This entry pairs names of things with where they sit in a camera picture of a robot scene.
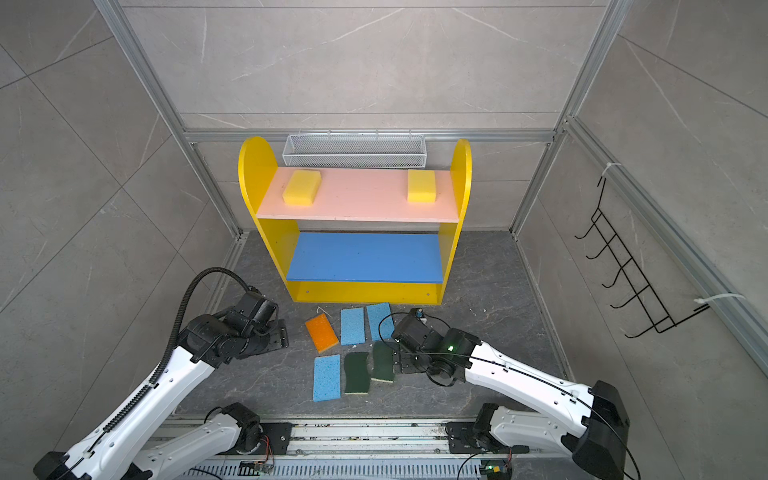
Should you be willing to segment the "yellow sponge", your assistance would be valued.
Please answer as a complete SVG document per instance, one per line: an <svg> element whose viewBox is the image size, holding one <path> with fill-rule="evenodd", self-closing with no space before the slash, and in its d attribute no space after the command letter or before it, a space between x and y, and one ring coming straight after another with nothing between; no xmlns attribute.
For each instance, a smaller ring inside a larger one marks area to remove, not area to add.
<svg viewBox="0 0 768 480"><path fill-rule="evenodd" d="M407 201L409 203L432 204L437 199L436 173L432 170L409 170L407 172Z"/></svg>
<svg viewBox="0 0 768 480"><path fill-rule="evenodd" d="M294 170L283 189L283 202L288 206L312 206L321 182L320 171Z"/></svg>

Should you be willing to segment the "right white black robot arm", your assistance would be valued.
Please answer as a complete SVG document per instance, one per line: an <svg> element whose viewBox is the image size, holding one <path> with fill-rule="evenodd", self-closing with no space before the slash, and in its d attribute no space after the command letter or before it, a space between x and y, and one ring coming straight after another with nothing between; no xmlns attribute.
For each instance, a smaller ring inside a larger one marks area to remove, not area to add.
<svg viewBox="0 0 768 480"><path fill-rule="evenodd" d="M480 386L533 410L532 415L496 403L484 404L473 425L455 439L474 452L558 451L597 479L627 479L635 465L628 447L629 415L618 390L598 381L589 386L549 375L519 362L466 331L439 333L420 308L402 312L386 346L410 357L419 372L448 388Z"/></svg>

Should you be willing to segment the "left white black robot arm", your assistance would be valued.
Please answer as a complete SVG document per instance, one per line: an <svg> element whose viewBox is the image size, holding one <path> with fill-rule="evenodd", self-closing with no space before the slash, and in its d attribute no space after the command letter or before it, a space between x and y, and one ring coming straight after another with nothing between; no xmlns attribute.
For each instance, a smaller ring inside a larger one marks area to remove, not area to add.
<svg viewBox="0 0 768 480"><path fill-rule="evenodd" d="M164 479L218 453L250 454L266 445L259 416L235 402L214 408L192 431L154 448L147 441L217 368L287 347L279 307L259 291L202 314L176 333L152 374L93 432L66 452L46 453L38 479Z"/></svg>

